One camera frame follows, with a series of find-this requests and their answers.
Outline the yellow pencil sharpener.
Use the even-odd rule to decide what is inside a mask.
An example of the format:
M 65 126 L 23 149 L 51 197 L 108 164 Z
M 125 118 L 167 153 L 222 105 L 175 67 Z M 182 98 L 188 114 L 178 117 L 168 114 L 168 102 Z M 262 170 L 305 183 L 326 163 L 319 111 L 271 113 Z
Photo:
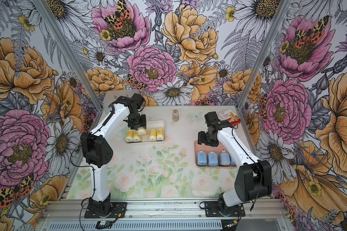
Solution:
M 157 140 L 157 132 L 155 129 L 151 129 L 149 131 L 149 141 L 156 141 Z
M 125 141 L 127 143 L 134 142 L 134 132 L 132 130 L 126 132 Z
M 163 128 L 158 128 L 156 132 L 156 140 L 157 141 L 163 141 L 165 140 L 165 134 Z
M 138 134 L 138 131 L 133 132 L 133 141 L 134 142 L 141 142 L 141 136 Z
M 143 127 L 140 127 L 137 129 L 137 132 L 140 136 L 145 136 L 147 135 L 147 129 L 146 128 L 143 128 Z

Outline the blue pencil sharpener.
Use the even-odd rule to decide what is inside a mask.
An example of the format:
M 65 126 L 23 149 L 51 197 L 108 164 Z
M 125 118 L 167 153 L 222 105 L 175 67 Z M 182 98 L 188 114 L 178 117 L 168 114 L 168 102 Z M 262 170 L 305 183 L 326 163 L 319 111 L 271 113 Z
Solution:
M 203 151 L 197 153 L 197 166 L 207 166 L 207 154 Z
M 231 164 L 230 155 L 227 151 L 222 150 L 220 153 L 220 165 L 229 166 Z
M 236 166 L 235 160 L 232 157 L 230 157 L 230 165 Z
M 218 156 L 215 152 L 210 152 L 208 154 L 208 166 L 209 167 L 216 167 L 218 166 Z

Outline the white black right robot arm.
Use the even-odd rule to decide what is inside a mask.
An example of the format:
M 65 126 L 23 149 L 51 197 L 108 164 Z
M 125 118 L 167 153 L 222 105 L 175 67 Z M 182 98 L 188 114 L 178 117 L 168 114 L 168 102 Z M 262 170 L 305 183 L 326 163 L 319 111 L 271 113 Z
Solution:
M 198 133 L 198 144 L 211 147 L 222 144 L 238 169 L 233 189 L 220 194 L 218 198 L 219 213 L 225 217 L 231 216 L 242 204 L 255 204 L 257 199 L 271 195 L 270 163 L 254 155 L 238 137 L 231 123 L 220 120 L 216 112 L 209 112 L 204 118 L 208 130 Z

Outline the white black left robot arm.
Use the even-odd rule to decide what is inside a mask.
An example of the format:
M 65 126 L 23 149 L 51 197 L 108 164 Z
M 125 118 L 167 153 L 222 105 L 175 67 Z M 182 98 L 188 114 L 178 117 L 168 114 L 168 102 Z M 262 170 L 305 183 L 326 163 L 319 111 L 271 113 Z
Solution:
M 85 218 L 111 216 L 112 203 L 108 189 L 108 164 L 113 157 L 109 137 L 121 122 L 132 130 L 147 127 L 147 119 L 140 111 L 145 99 L 135 93 L 132 97 L 120 96 L 109 105 L 109 113 L 90 132 L 81 135 L 81 146 L 86 163 L 91 168 L 93 192 L 88 200 Z

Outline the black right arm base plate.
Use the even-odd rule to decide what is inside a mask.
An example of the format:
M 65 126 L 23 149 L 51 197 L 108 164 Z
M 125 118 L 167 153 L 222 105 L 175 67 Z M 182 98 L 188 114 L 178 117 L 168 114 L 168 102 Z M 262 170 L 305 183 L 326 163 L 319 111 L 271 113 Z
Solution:
M 203 201 L 199 203 L 200 209 L 204 210 L 206 217 L 237 217 L 245 216 L 243 204 L 227 207 L 218 201 Z

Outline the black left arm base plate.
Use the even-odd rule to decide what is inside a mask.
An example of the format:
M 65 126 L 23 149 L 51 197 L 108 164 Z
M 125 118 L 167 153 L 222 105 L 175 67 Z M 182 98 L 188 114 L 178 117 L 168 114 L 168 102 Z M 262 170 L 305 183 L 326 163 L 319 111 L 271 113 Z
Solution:
M 98 211 L 93 206 L 88 206 L 85 212 L 85 218 L 124 218 L 127 211 L 127 203 L 125 202 L 114 202 L 107 206 L 104 211 Z

